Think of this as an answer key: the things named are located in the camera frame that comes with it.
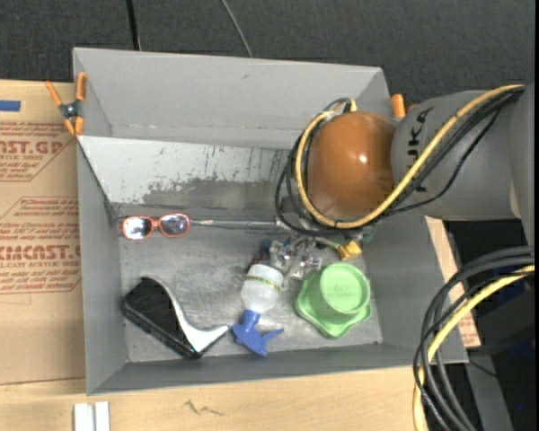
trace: blue spray nozzle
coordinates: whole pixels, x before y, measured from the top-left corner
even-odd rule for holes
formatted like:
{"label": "blue spray nozzle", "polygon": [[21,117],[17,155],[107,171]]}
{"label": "blue spray nozzle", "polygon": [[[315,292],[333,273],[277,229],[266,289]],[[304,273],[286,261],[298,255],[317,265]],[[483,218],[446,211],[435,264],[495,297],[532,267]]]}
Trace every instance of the blue spray nozzle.
{"label": "blue spray nozzle", "polygon": [[245,310],[242,314],[242,323],[232,327],[232,332],[235,335],[235,342],[244,345],[254,353],[266,356],[268,351],[266,345],[268,342],[283,332],[283,329],[273,330],[265,335],[255,329],[255,325],[260,320],[260,314],[252,310]]}

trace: floor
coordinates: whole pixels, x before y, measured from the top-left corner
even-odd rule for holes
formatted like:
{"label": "floor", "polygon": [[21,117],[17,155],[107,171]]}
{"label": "floor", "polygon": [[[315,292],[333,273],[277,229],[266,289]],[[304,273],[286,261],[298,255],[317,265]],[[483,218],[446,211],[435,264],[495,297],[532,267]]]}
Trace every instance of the floor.
{"label": "floor", "polygon": [[[133,2],[143,50],[380,66],[408,103],[535,79],[535,0]],[[0,0],[0,78],[71,81],[76,46],[132,49],[125,1]],[[451,231],[464,259],[521,240],[513,224]],[[516,431],[535,429],[535,355],[495,361]]]}

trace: green plastic container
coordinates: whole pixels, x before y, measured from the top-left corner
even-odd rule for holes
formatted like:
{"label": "green plastic container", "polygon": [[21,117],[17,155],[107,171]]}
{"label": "green plastic container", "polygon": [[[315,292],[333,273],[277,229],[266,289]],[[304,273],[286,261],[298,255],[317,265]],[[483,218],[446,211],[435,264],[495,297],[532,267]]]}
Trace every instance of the green plastic container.
{"label": "green plastic container", "polygon": [[334,263],[303,284],[296,311],[325,337],[338,339],[371,315],[369,281],[349,263]]}

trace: orange sphere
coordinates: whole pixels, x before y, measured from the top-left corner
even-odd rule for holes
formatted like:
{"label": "orange sphere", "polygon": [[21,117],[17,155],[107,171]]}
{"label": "orange sphere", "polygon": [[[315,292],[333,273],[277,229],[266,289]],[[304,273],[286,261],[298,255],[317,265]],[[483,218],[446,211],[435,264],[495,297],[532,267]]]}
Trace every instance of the orange sphere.
{"label": "orange sphere", "polygon": [[307,196],[323,215],[365,216],[393,191],[395,125],[364,111],[347,112],[316,133],[308,148]]}

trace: gray carpet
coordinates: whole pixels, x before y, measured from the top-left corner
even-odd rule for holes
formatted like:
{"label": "gray carpet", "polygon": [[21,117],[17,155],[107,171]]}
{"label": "gray carpet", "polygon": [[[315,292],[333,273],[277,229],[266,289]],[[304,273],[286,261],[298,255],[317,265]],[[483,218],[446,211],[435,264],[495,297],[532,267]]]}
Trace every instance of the gray carpet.
{"label": "gray carpet", "polygon": [[[421,101],[535,76],[535,0],[226,0],[256,57],[381,66]],[[219,0],[134,0],[149,51],[246,56]],[[74,46],[132,47],[124,0],[0,0],[0,78],[70,80]]]}

